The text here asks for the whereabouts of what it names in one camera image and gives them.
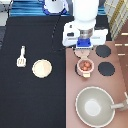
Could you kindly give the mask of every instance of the food in bowl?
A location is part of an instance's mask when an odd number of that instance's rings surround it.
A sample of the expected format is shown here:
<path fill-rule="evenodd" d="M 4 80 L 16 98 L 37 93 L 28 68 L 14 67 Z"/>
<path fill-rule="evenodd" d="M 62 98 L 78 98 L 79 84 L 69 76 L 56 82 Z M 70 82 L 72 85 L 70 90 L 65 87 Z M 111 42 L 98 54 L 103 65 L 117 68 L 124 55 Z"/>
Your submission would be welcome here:
<path fill-rule="evenodd" d="M 80 66 L 80 69 L 83 71 L 90 71 L 92 69 L 92 64 L 88 60 L 81 61 L 79 66 Z"/>

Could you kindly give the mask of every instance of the table surface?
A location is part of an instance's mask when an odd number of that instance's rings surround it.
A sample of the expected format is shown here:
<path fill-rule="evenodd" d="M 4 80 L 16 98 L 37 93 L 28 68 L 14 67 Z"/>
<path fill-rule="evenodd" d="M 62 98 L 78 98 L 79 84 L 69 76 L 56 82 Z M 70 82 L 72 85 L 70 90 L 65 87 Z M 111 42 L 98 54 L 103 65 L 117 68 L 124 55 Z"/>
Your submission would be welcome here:
<path fill-rule="evenodd" d="M 112 96 L 114 103 L 120 103 L 126 99 L 124 95 L 126 87 L 115 42 L 107 41 L 105 44 L 111 48 L 112 53 L 106 58 L 101 58 L 97 56 L 95 49 L 90 52 L 88 58 L 94 62 L 94 71 L 88 79 L 75 73 L 75 65 L 79 58 L 75 56 L 71 48 L 66 50 L 66 128 L 90 128 L 79 119 L 75 110 L 75 99 L 86 87 L 96 86 L 106 90 Z M 112 76 L 102 76 L 98 71 L 98 65 L 105 61 L 112 63 L 115 67 L 115 73 Z M 127 121 L 128 110 L 123 112 L 116 110 L 113 121 L 105 128 L 127 128 Z"/>
<path fill-rule="evenodd" d="M 57 20 L 58 16 L 8 18 L 0 51 L 1 128 L 66 127 L 65 51 L 51 53 L 51 35 Z M 54 49 L 63 47 L 63 26 L 72 20 L 71 16 L 61 17 Z M 97 16 L 96 26 L 108 28 L 107 17 Z M 16 60 L 23 45 L 27 66 L 22 69 L 16 66 Z M 47 59 L 53 65 L 46 79 L 32 73 L 32 66 L 39 59 Z"/>

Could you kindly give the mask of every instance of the white utensil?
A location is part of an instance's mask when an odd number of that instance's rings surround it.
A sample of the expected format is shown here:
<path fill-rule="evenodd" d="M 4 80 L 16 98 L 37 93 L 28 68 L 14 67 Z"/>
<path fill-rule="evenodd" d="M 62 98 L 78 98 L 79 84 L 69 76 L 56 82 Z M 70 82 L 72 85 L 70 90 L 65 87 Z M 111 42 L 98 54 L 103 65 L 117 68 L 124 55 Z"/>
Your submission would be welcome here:
<path fill-rule="evenodd" d="M 22 46 L 21 55 L 17 59 L 17 67 L 25 67 L 26 66 L 26 58 L 24 58 L 24 55 L 25 55 L 25 46 Z"/>

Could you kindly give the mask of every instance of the white bowl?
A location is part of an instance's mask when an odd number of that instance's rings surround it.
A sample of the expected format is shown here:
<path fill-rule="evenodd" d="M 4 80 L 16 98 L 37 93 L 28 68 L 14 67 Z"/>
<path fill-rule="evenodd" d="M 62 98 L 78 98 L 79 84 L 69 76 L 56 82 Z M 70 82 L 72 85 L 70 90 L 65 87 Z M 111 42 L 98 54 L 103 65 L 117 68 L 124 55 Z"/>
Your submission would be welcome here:
<path fill-rule="evenodd" d="M 105 127 L 114 118 L 112 97 L 99 87 L 87 87 L 76 98 L 76 112 L 79 118 L 91 127 Z"/>

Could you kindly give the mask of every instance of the small white object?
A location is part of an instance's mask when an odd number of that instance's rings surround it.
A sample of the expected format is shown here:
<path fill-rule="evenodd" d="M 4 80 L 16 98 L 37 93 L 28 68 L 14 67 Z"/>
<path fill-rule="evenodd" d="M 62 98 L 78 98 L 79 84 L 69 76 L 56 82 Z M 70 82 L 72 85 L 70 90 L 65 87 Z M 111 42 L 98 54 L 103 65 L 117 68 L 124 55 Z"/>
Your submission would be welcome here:
<path fill-rule="evenodd" d="M 128 94 L 127 94 L 127 92 L 124 92 L 124 95 L 125 95 L 126 99 L 128 99 Z"/>
<path fill-rule="evenodd" d="M 64 9 L 64 3 L 61 0 L 45 0 L 44 8 L 50 13 L 60 13 Z"/>
<path fill-rule="evenodd" d="M 24 58 L 24 55 L 25 55 L 25 46 L 22 46 L 21 55 L 17 59 L 17 67 L 25 67 L 26 66 L 26 58 Z"/>
<path fill-rule="evenodd" d="M 38 60 L 34 63 L 32 71 L 39 78 L 47 77 L 52 71 L 52 65 L 47 60 Z"/>

